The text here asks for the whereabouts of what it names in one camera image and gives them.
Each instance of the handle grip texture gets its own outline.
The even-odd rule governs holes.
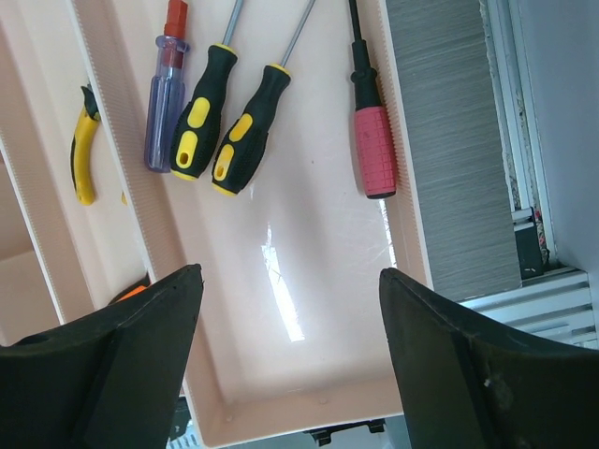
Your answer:
[[[361,109],[355,115],[358,160],[364,190],[370,199],[396,193],[395,148],[384,107]]]
[[[208,65],[175,129],[170,152],[174,175],[194,181],[206,170],[221,132],[228,79],[237,55],[224,45],[208,50]]]
[[[226,133],[216,155],[212,184],[218,192],[235,196],[256,174],[264,157],[279,100],[290,83],[291,76],[283,67],[265,67],[260,87],[241,118]]]

